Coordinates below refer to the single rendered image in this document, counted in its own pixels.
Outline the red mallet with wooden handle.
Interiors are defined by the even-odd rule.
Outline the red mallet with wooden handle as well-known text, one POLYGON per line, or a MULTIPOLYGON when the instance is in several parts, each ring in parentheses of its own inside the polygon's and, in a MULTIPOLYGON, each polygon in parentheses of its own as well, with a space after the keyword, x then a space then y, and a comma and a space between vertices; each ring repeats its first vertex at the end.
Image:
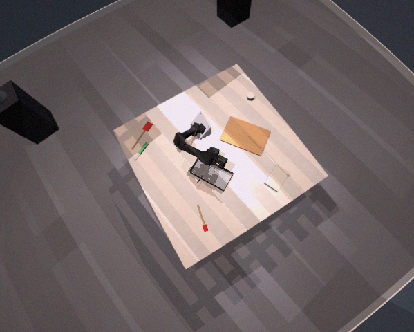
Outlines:
MULTIPOLYGON (((151 124, 150 122, 147 122, 147 123, 145 124, 145 126, 142 128, 144 131, 142 132, 141 136, 138 138, 138 140, 137 140, 137 141, 139 141, 139 139, 142 137, 142 135, 144 134, 144 132, 145 132, 145 131, 147 131, 147 132, 148 132, 152 126, 153 126, 153 124, 151 124)), ((135 146, 135 144, 137 143, 137 141, 134 143, 134 146, 135 146)), ((133 146, 133 147, 134 147, 134 146, 133 146)), ((132 147, 132 149, 133 149, 133 147, 132 147)))

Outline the light wooden board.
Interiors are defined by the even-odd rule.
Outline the light wooden board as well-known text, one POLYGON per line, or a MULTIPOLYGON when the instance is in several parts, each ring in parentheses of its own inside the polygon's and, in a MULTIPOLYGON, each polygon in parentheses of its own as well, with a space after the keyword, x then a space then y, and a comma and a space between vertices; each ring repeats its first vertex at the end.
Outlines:
POLYGON ((271 131, 230 117, 220 140, 261 156, 271 131))

